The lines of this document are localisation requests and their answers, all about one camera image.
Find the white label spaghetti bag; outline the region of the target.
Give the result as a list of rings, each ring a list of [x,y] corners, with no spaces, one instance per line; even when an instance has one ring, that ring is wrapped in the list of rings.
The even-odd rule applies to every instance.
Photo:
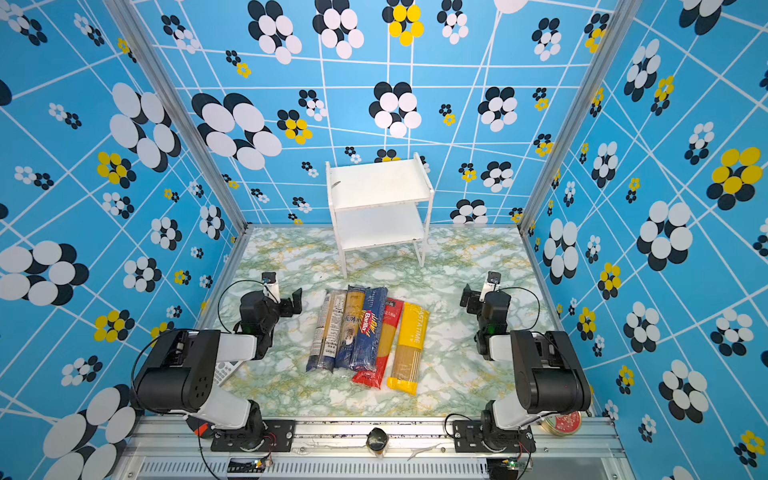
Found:
[[[325,291],[306,364],[307,372],[334,369],[346,297],[346,290],[327,289]]]

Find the blue clear spaghetti bag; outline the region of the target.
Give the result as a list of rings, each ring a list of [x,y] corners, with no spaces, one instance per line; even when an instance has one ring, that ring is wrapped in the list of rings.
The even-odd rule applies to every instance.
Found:
[[[350,367],[359,324],[363,317],[366,292],[366,287],[348,287],[339,334],[338,350],[335,358],[335,367],[337,369],[348,369]]]

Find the blue Barilla spaghetti box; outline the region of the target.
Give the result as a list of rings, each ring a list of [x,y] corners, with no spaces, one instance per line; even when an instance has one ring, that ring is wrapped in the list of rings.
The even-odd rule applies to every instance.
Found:
[[[350,368],[354,371],[373,371],[376,368],[387,296],[386,287],[365,290],[363,316],[350,360]]]

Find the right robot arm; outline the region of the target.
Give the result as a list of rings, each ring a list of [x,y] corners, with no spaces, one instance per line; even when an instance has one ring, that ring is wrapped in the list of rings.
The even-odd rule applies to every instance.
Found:
[[[588,381],[568,334],[511,329],[511,295],[500,287],[465,286],[459,305],[476,316],[478,353],[488,361],[509,362],[513,369],[514,391],[490,401],[481,414],[485,435],[509,436],[548,416],[590,409]]]

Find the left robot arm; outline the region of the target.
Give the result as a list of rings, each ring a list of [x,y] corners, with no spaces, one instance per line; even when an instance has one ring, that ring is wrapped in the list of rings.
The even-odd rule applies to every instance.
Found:
[[[297,289],[276,301],[264,287],[243,295],[234,333],[174,329],[160,334],[142,367],[132,370],[134,398],[146,411],[185,414],[222,433],[261,439],[265,426],[258,403],[222,389],[216,367],[263,359],[273,345],[278,321],[302,312],[302,294]]]

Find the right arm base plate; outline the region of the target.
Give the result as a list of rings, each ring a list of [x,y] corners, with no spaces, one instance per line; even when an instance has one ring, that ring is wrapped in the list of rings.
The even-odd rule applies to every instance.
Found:
[[[457,453],[525,454],[536,452],[530,428],[500,430],[484,425],[480,420],[451,420],[447,427]]]

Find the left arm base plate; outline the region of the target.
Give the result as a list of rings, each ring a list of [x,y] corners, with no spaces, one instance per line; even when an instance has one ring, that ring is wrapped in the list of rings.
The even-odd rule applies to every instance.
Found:
[[[213,430],[211,450],[224,453],[289,452],[292,448],[297,422],[267,419],[255,427],[236,430]]]

